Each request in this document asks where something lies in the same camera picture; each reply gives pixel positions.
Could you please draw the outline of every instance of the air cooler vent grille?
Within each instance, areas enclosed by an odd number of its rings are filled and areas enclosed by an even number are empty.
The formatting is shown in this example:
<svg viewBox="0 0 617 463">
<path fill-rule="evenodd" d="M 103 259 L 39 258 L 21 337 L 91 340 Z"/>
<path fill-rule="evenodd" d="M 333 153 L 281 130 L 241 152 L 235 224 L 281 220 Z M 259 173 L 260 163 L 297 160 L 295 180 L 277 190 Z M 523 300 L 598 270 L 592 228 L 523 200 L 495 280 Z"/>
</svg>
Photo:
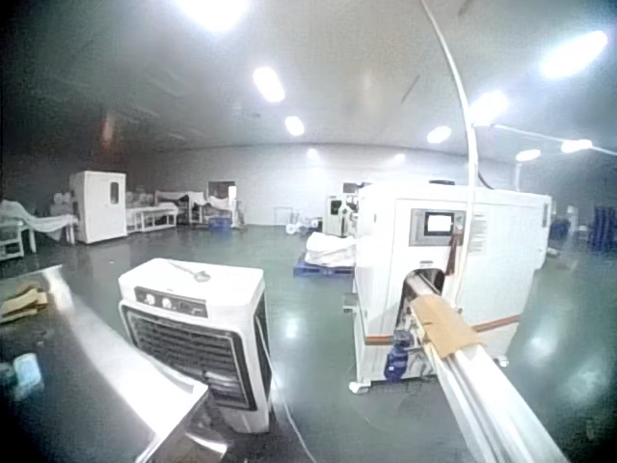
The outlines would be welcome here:
<svg viewBox="0 0 617 463">
<path fill-rule="evenodd" d="M 207 383 L 219 405 L 255 410 L 237 333 L 169 320 L 122 306 L 133 343 L 168 367 Z"/>
</svg>

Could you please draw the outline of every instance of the machine base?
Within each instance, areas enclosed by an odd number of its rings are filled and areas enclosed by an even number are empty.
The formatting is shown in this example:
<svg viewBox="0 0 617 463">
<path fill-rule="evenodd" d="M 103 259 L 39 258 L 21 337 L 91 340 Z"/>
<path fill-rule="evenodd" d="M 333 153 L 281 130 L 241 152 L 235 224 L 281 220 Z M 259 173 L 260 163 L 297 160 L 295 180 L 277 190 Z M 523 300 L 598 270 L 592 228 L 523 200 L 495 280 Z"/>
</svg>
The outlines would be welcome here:
<svg viewBox="0 0 617 463">
<path fill-rule="evenodd" d="M 356 381 L 352 381 L 349 383 L 349 390 L 356 395 L 366 394 L 370 389 L 370 385 L 370 382 L 357 383 Z"/>
</svg>

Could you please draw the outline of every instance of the sticker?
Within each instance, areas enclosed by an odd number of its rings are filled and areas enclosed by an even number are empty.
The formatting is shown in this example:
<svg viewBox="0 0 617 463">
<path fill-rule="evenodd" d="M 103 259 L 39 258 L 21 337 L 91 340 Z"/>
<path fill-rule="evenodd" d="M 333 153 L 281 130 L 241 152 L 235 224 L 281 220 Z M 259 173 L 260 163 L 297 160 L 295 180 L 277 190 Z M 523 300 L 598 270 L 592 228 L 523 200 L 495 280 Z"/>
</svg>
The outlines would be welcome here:
<svg viewBox="0 0 617 463">
<path fill-rule="evenodd" d="M 469 241 L 470 255 L 484 255 L 489 223 L 484 214 L 473 214 L 471 221 L 471 240 Z"/>
</svg>

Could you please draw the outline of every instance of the cardboard wrap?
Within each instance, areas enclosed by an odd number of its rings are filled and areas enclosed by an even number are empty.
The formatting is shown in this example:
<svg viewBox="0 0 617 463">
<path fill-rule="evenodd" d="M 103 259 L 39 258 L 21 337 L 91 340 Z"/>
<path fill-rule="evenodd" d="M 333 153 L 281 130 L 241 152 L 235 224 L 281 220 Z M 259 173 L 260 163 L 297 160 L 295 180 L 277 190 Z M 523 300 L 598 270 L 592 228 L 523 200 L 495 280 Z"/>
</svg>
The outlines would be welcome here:
<svg viewBox="0 0 617 463">
<path fill-rule="evenodd" d="M 441 296 L 417 297 L 412 301 L 412 308 L 424 329 L 424 341 L 433 343 L 441 359 L 463 347 L 482 343 L 478 334 Z"/>
</svg>

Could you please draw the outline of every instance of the control panel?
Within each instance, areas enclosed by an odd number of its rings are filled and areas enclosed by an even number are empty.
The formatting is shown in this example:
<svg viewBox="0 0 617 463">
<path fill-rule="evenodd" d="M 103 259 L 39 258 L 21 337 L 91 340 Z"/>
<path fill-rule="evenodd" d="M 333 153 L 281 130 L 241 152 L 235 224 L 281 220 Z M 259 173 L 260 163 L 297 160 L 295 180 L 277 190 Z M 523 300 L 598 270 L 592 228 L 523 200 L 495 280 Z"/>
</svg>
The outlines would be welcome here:
<svg viewBox="0 0 617 463">
<path fill-rule="evenodd" d="M 410 246 L 447 246 L 455 232 L 463 234 L 465 211 L 412 209 Z"/>
<path fill-rule="evenodd" d="M 166 294 L 140 286 L 135 288 L 135 298 L 142 304 L 165 309 L 166 311 L 185 313 L 187 315 L 201 316 L 204 318 L 208 317 L 205 302 L 197 299 L 177 297 L 172 294 Z"/>
</svg>

